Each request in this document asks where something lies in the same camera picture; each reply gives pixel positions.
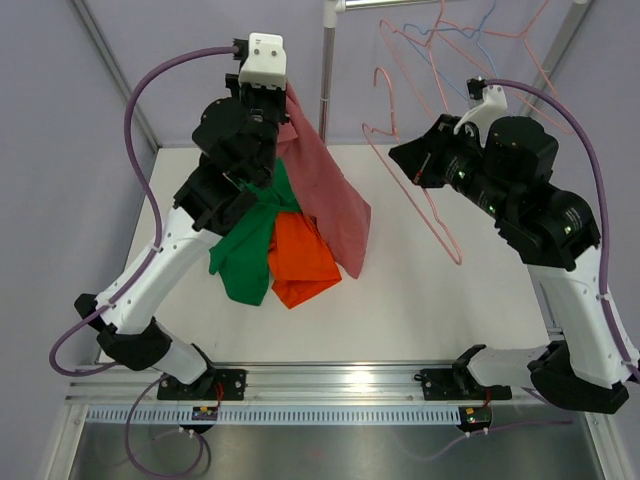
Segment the metal clothes rack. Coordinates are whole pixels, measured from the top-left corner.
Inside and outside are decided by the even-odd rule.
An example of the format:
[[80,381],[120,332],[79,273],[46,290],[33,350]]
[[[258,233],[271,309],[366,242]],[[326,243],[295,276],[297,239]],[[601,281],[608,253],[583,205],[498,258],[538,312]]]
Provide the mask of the metal clothes rack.
[[[389,8],[407,6],[407,1],[326,1],[324,3],[323,14],[323,57],[320,87],[320,113],[319,113],[319,135],[325,141],[329,128],[329,107],[332,86],[332,73],[335,52],[335,34],[338,16],[356,10],[369,10],[376,8]],[[438,19],[434,26],[442,27],[445,31],[469,32],[479,38],[486,34],[494,37],[517,39],[524,45],[530,59],[536,66],[537,74],[533,81],[533,86],[539,90],[549,90],[556,94],[552,79],[560,68],[560,65],[571,49],[572,43],[576,39],[579,31],[584,26],[588,14],[595,5],[593,1],[574,1],[566,12],[564,19],[551,43],[545,57],[540,60],[534,54],[529,43],[529,31],[534,26],[536,20],[531,19],[526,28],[518,33],[504,33],[493,30],[486,30],[483,23],[476,27],[460,27],[457,24]]]

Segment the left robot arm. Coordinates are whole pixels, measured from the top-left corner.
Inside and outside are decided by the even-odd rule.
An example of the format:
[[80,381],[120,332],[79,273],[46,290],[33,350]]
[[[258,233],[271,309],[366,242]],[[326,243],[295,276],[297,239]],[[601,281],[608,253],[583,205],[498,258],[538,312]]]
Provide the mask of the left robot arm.
[[212,392],[214,367],[164,328],[156,310],[257,204],[257,190],[271,185],[279,128],[288,121],[285,75],[229,74],[225,83],[229,96],[206,107],[192,134],[199,163],[175,193],[159,243],[145,251],[151,260],[138,257],[111,287],[74,303],[111,359],[133,371],[154,368],[194,399]]

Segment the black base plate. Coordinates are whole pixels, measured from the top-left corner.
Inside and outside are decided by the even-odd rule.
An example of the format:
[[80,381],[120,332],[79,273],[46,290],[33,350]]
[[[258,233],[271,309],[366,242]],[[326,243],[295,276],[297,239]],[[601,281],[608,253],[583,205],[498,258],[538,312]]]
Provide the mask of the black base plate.
[[511,400],[512,390],[507,386],[481,386],[465,370],[453,368],[425,368],[413,376],[422,388],[427,401],[485,401]]
[[242,401],[246,389],[244,369],[210,368],[191,384],[173,376],[160,381],[156,398],[163,401],[218,400]]

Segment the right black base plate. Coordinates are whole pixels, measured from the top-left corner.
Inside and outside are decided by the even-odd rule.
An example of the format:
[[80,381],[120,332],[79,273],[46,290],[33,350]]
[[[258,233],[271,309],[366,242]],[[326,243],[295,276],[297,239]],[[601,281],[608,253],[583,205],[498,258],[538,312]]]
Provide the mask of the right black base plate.
[[425,368],[413,376],[422,388],[427,401],[485,401],[511,400],[512,390],[507,386],[481,386],[465,370],[453,368]]

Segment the pink t shirt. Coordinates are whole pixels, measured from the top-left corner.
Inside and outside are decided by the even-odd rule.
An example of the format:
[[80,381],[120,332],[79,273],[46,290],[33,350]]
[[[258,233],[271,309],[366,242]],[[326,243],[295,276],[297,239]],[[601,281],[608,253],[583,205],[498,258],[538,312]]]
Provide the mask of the pink t shirt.
[[335,261],[353,279],[364,267],[371,206],[344,176],[303,112],[292,86],[286,89],[289,122],[280,127],[277,155],[302,212],[316,227]]

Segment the green t shirt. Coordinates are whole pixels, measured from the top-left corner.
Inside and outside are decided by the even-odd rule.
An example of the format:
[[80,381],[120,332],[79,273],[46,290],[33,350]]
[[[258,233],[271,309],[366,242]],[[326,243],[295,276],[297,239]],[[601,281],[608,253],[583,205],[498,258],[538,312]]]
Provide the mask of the green t shirt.
[[229,299],[259,306],[270,285],[268,251],[276,217],[301,208],[281,159],[276,160],[272,185],[249,191],[257,195],[257,203],[209,250],[208,273],[221,278]]

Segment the pink hanger of beige shirt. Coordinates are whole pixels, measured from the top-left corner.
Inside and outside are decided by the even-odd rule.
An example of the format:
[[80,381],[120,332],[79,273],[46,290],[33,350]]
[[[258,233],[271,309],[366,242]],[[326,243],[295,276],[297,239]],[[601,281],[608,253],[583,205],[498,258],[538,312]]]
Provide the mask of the pink hanger of beige shirt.
[[583,1],[499,1],[481,29],[490,46],[506,49],[494,75],[527,82],[557,98],[556,76],[588,7]]

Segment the aluminium mounting rail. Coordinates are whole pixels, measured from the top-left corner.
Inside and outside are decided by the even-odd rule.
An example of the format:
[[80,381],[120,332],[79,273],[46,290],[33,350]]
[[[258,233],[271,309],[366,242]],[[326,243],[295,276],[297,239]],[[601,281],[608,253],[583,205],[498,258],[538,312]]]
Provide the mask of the aluminium mounting rail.
[[[247,371],[240,404],[412,404],[427,401],[421,385],[413,376],[425,368],[450,368],[448,365],[422,363],[254,363],[220,364],[215,368]],[[156,398],[158,386],[145,395],[147,403],[202,404],[212,400],[163,401]],[[521,395],[512,386],[513,398]],[[481,405],[489,401],[427,401],[434,404]]]

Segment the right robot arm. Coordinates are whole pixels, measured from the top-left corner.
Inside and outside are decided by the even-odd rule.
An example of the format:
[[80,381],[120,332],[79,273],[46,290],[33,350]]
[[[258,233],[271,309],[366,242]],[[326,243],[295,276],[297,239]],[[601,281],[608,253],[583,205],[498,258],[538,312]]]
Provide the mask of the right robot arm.
[[639,356],[620,352],[614,340],[621,323],[599,290],[604,240],[589,204],[550,181],[557,151],[557,140],[531,118],[499,118],[481,135],[448,114],[390,150],[413,184],[450,187],[493,219],[549,316],[545,345],[472,346],[434,385],[476,400],[490,389],[518,387],[564,410],[613,414],[628,400]]

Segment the light blue hanger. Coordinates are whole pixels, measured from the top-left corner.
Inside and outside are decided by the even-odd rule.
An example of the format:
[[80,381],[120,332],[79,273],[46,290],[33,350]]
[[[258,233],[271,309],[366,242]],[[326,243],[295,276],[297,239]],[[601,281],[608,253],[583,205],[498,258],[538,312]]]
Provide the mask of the light blue hanger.
[[437,1],[424,17],[402,23],[400,36],[433,71],[443,106],[453,95],[466,95],[467,77],[500,73],[486,45],[486,30],[497,9],[496,1]]

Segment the orange t shirt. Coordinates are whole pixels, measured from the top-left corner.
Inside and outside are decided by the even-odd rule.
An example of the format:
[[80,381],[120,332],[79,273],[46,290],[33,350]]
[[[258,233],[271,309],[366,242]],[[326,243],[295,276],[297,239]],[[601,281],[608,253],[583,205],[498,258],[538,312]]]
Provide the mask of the orange t shirt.
[[314,222],[301,212],[280,212],[267,255],[272,290],[293,309],[342,280]]

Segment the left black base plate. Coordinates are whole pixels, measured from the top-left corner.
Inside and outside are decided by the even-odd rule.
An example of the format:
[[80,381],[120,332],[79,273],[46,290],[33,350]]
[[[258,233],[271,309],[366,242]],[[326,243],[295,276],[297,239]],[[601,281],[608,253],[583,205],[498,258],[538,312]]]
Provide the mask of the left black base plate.
[[246,389],[244,369],[210,368],[191,384],[173,376],[160,381],[156,398],[163,401],[218,400],[242,401]]

